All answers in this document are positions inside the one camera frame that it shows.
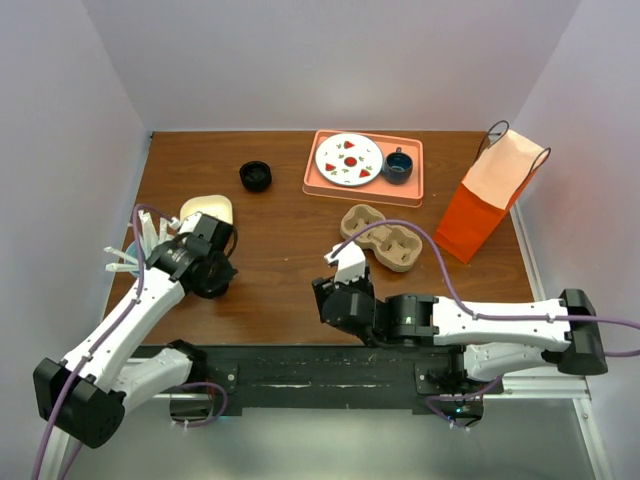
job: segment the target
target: paper bag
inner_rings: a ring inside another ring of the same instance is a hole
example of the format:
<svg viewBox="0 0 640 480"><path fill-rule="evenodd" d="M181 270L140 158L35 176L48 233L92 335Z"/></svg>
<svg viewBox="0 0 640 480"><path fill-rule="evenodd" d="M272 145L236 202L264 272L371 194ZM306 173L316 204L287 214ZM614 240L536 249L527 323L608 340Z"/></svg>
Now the paper bag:
<svg viewBox="0 0 640 480"><path fill-rule="evenodd" d="M500 126L506 126L504 132L490 144ZM436 230L435 242L468 263L550 153L509 129L504 120L492 126Z"/></svg>

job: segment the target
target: black cup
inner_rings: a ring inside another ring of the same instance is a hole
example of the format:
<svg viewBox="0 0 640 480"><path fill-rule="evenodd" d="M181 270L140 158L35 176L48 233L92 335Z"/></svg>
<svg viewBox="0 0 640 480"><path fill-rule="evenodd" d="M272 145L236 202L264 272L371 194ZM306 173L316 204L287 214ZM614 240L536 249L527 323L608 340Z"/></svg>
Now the black cup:
<svg viewBox="0 0 640 480"><path fill-rule="evenodd" d="M402 153L402 148L396 148L396 151L387 155L382 166L382 174L387 182L394 185L402 185L411 176L413 171L413 160L406 153Z"/></svg>

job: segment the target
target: small black container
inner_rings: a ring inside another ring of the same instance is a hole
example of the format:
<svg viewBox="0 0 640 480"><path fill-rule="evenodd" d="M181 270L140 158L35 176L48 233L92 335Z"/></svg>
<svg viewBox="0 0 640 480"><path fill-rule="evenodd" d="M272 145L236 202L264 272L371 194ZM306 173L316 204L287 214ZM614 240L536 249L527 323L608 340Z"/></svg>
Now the small black container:
<svg viewBox="0 0 640 480"><path fill-rule="evenodd" d="M387 155L382 165L382 174L387 182L394 185L402 185L411 176L413 171L413 160L406 153L402 153L402 148L396 148L396 151Z"/></svg>
<svg viewBox="0 0 640 480"><path fill-rule="evenodd" d="M240 167L240 180L250 192L264 192L271 185L271 169L264 162L248 162Z"/></svg>

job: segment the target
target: gift bag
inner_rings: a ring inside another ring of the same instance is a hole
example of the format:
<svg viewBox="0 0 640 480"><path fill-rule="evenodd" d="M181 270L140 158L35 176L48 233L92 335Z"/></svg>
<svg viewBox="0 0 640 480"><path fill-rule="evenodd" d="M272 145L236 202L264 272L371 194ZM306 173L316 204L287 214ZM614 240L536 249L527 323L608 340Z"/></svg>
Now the gift bag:
<svg viewBox="0 0 640 480"><path fill-rule="evenodd" d="M493 125L436 230L435 242L468 263L550 153L550 148L543 149L511 130L505 120Z"/></svg>

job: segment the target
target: pink tray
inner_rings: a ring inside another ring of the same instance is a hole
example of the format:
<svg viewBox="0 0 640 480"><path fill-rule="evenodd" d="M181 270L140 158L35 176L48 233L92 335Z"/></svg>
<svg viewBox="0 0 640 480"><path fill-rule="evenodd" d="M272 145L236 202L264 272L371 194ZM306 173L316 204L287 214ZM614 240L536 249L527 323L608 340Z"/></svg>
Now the pink tray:
<svg viewBox="0 0 640 480"><path fill-rule="evenodd" d="M307 195L319 195L322 197L347 198L363 202L390 203L406 207L419 207L422 205L424 195L424 166L422 157L422 142L410 138L390 137L388 135L376 135L372 133L359 133L373 140L382 154L386 157L396 148L402 147L402 151L413 160L413 172L407 183L392 185L387 182L382 174L375 180L361 187L340 187L325 179L318 171L315 162L316 148L325 139L337 133L346 133L337 130L318 130L313 139L307 170L304 173L302 191Z"/></svg>

